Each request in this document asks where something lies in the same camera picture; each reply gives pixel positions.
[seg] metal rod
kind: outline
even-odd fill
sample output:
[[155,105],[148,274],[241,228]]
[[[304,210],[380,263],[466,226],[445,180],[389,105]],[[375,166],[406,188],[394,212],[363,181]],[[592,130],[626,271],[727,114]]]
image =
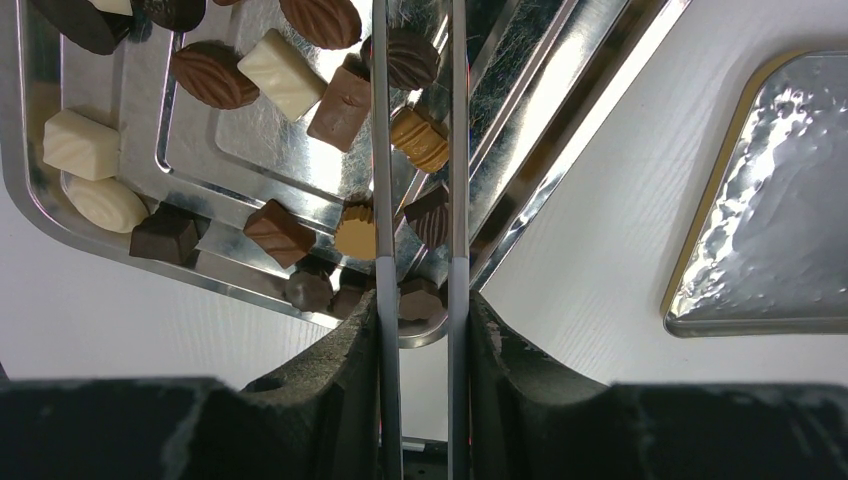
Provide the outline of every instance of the metal rod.
[[451,14],[450,213],[451,265],[448,271],[448,478],[469,477],[468,464],[468,61],[465,1]]
[[387,0],[373,0],[371,138],[374,169],[374,216],[377,224],[377,315],[380,320],[380,410],[383,478],[403,479],[400,416],[397,270],[392,211],[392,164],[389,142],[389,67]]

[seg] oval brown chocolate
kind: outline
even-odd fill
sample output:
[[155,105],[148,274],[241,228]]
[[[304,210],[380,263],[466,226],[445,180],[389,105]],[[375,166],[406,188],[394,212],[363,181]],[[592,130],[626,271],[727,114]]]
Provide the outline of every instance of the oval brown chocolate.
[[340,50],[362,36],[359,12],[350,0],[280,0],[292,28],[313,45]]
[[233,110],[259,98],[259,88],[238,70],[238,62],[238,55],[227,47],[194,43],[174,54],[171,73],[194,98]]
[[[362,60],[371,68],[371,37],[362,43]],[[439,52],[416,33],[389,30],[389,85],[401,90],[429,87],[439,74]]]
[[190,32],[206,15],[206,0],[132,0],[153,23],[174,32]]

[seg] white table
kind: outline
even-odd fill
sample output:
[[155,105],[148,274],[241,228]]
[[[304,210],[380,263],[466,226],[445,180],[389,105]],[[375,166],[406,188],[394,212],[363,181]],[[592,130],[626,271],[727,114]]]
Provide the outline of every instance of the white table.
[[[848,336],[680,340],[659,302],[749,75],[848,40],[842,0],[693,0],[484,293],[602,382],[848,384]],[[12,378],[214,375],[234,387],[327,330],[46,237],[0,192],[0,361]],[[404,433],[445,439],[447,348],[401,355]]]

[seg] white chocolate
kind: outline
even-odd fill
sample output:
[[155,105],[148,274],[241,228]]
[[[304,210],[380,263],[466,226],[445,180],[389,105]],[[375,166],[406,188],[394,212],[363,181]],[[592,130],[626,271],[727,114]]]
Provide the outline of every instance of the white chocolate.
[[280,32],[269,30],[238,64],[249,78],[283,112],[297,121],[324,95],[327,84]]
[[110,232],[129,233],[148,215],[141,199],[114,178],[90,182],[74,177],[68,198],[89,222]]
[[88,0],[94,8],[106,13],[117,13],[118,15],[132,16],[132,5],[130,0]]
[[111,128],[62,110],[44,124],[44,163],[86,180],[114,177],[120,143]]

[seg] scratched metal surface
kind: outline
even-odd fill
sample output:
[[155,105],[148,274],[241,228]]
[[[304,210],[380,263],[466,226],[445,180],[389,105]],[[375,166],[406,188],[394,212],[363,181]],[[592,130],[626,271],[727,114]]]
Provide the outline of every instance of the scratched metal surface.
[[[370,27],[370,2],[355,0]],[[589,113],[605,118],[688,4],[688,0],[470,0],[469,68],[472,91],[471,204],[472,281],[481,288],[518,241],[574,158],[557,159]],[[436,84],[424,91],[393,91],[392,107],[414,104],[437,122],[449,112],[447,1],[391,0],[391,23],[422,32],[442,53]],[[0,5],[0,29],[18,55],[0,58],[3,171],[18,208],[42,231],[80,250],[242,299],[320,325],[339,319],[301,313],[281,298],[291,269],[284,270],[241,234],[247,216],[270,198],[281,201],[318,232],[312,253],[344,269],[370,274],[372,264],[342,257],[332,234],[348,200],[372,190],[367,130],[347,154],[308,138],[312,112],[288,124],[270,102],[220,112],[178,88],[168,75],[173,51],[202,40],[249,51],[277,28],[329,80],[347,51],[308,45],[288,26],[276,0],[251,0],[235,8],[209,2],[200,27],[175,35],[143,19],[112,57],[96,57],[65,41],[26,0]],[[643,35],[639,54],[631,58]],[[625,61],[624,75],[615,73]],[[560,79],[548,88],[546,79]],[[603,95],[611,81],[619,85]],[[593,110],[595,102],[603,112]],[[151,206],[168,202],[209,219],[196,260],[186,267],[127,256],[128,238],[93,227],[62,193],[63,181],[41,163],[43,122],[72,108],[122,134],[119,178]],[[587,141],[600,123],[582,131]],[[424,277],[444,287],[447,249],[422,248],[400,208],[446,179],[415,171],[394,152],[392,191],[396,216],[398,278]],[[404,322],[401,345],[419,347],[444,334],[445,315]]]
[[809,53],[762,85],[684,252],[672,333],[848,332],[846,79],[848,53]]

